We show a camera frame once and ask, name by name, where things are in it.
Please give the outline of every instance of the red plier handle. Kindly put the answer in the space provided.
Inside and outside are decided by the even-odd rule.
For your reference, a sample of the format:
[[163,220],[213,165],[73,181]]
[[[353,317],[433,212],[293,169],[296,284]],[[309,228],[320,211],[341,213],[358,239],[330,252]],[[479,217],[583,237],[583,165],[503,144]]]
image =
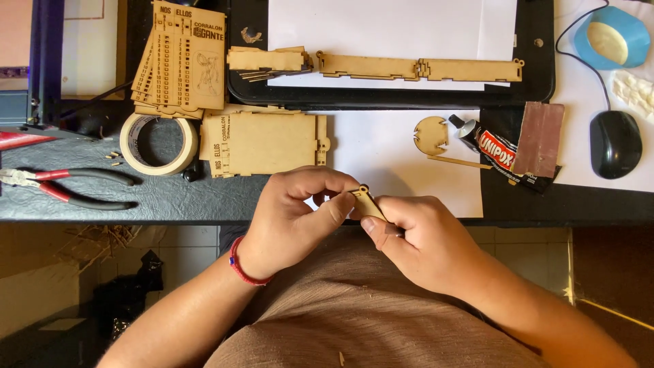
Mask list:
[[57,198],[58,200],[70,203],[75,206],[90,208],[91,210],[103,210],[103,211],[120,211],[127,210],[133,206],[131,202],[102,202],[96,200],[90,200],[82,197],[71,196],[70,194],[64,193],[59,189],[55,188],[53,185],[47,183],[48,180],[63,179],[71,176],[89,176],[89,177],[98,177],[101,179],[107,179],[111,181],[116,181],[123,185],[131,187],[134,185],[134,180],[122,176],[116,172],[110,172],[100,169],[66,169],[66,170],[55,170],[49,172],[37,172],[34,173],[34,177],[30,179],[36,179],[40,181],[38,188],[44,193]]

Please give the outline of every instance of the forearm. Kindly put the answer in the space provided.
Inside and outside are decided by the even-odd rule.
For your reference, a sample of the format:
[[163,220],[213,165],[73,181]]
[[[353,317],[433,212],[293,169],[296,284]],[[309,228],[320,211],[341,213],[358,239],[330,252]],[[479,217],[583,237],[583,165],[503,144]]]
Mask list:
[[635,367],[633,359],[601,328],[548,291],[516,276],[487,256],[475,286],[459,298],[511,336],[542,351],[553,367]]
[[215,350],[256,292],[224,255],[148,309],[109,348],[99,368],[186,367]]

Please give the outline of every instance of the black cable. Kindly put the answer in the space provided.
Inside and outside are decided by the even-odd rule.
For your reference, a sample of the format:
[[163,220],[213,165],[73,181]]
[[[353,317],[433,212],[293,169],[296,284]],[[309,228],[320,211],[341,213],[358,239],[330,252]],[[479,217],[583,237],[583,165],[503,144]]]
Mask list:
[[606,8],[606,7],[609,6],[609,0],[603,0],[603,1],[606,3],[605,5],[602,5],[602,6],[599,7],[599,8],[595,8],[595,9],[593,9],[593,10],[590,10],[589,12],[587,12],[586,14],[580,16],[579,18],[577,18],[577,20],[575,20],[574,22],[572,22],[572,24],[570,24],[570,25],[566,28],[566,30],[563,31],[563,33],[561,33],[561,35],[560,35],[559,38],[557,39],[557,43],[554,45],[554,49],[555,49],[559,54],[568,55],[568,56],[571,56],[571,57],[573,57],[573,58],[579,60],[583,65],[586,65],[588,68],[590,68],[590,70],[592,70],[592,71],[595,72],[595,74],[597,75],[597,77],[600,79],[600,82],[602,83],[602,88],[604,89],[604,97],[606,98],[606,105],[608,106],[608,109],[610,110],[610,109],[611,109],[611,101],[609,100],[609,92],[606,90],[606,85],[604,84],[604,79],[602,78],[600,72],[598,72],[595,68],[593,68],[593,67],[592,67],[590,64],[588,64],[587,62],[583,61],[579,56],[576,56],[576,55],[573,55],[573,54],[569,54],[569,53],[567,53],[567,52],[563,52],[563,51],[559,50],[559,41],[561,41],[561,39],[563,38],[563,35],[566,34],[566,32],[568,32],[568,31],[570,30],[570,28],[572,28],[572,26],[574,26],[575,24],[577,24],[580,20],[586,18],[586,16],[590,15],[591,13],[596,12],[596,11],[598,11],[598,10],[600,10],[600,9],[604,9],[604,8]]
[[83,109],[85,109],[85,108],[87,108],[87,107],[89,107],[89,106],[95,104],[95,103],[98,102],[99,100],[102,100],[103,98],[105,98],[105,97],[107,97],[107,96],[109,96],[109,95],[111,95],[111,94],[114,94],[114,93],[116,93],[116,92],[118,92],[118,91],[120,91],[120,90],[124,90],[125,88],[131,86],[131,84],[132,84],[133,82],[134,82],[134,81],[129,81],[129,82],[125,82],[125,83],[121,84],[120,86],[115,86],[114,88],[112,88],[112,89],[110,89],[110,90],[108,90],[108,91],[106,91],[106,92],[104,92],[104,93],[102,93],[102,94],[100,94],[100,95],[97,95],[96,97],[94,97],[94,98],[88,100],[88,101],[85,102],[83,105],[81,105],[81,106],[79,106],[79,107],[76,107],[76,108],[74,108],[74,109],[70,109],[70,110],[68,110],[68,111],[66,111],[66,112],[64,112],[64,113],[62,113],[62,114],[60,115],[60,118],[63,119],[63,118],[65,118],[65,117],[69,116],[69,115],[72,115],[72,114],[76,113],[77,111],[83,110]]

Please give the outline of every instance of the pliers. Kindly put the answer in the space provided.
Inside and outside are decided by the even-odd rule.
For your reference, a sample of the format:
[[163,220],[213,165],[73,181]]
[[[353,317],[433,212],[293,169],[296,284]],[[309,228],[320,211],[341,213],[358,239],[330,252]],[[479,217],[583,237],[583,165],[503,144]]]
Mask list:
[[70,194],[66,194],[47,183],[49,180],[63,179],[71,176],[99,177],[101,179],[117,181],[129,187],[134,185],[134,180],[128,177],[122,176],[116,172],[100,169],[64,169],[37,173],[17,169],[0,169],[0,181],[5,184],[14,186],[20,185],[22,187],[36,187],[58,200],[75,206],[103,211],[127,210],[132,207],[132,203],[130,202],[101,202],[83,198],[81,196],[71,196]]

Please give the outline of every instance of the glue tube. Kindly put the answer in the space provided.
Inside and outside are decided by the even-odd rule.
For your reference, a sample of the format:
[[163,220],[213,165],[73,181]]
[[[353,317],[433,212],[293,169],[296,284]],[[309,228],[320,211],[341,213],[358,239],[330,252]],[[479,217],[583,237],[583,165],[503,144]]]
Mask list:
[[448,120],[456,126],[455,136],[471,150],[484,155],[496,170],[509,178],[511,184],[519,183],[543,194],[559,174],[561,166],[557,166],[554,177],[516,175],[511,172],[511,169],[518,146],[504,137],[491,133],[474,119],[463,121],[460,117],[452,115]]

